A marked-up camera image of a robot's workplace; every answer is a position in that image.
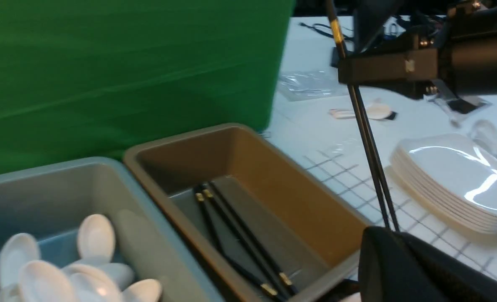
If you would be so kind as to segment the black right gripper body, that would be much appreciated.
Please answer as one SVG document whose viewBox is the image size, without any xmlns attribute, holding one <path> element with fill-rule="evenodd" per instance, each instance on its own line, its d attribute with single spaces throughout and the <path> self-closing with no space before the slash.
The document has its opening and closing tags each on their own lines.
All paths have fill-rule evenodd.
<svg viewBox="0 0 497 302">
<path fill-rule="evenodd" d="M 398 38 L 337 65 L 338 80 L 422 98 L 497 94 L 497 12 L 454 15 L 426 42 L 425 30 L 409 29 Z"/>
</svg>

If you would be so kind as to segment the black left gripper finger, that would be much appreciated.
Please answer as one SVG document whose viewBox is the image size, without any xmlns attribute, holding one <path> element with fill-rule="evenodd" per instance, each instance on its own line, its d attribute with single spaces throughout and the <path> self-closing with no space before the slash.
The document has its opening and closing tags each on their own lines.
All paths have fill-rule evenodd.
<svg viewBox="0 0 497 302">
<path fill-rule="evenodd" d="M 423 240 L 378 226 L 363 231 L 364 302 L 497 302 L 497 281 Z"/>
</svg>

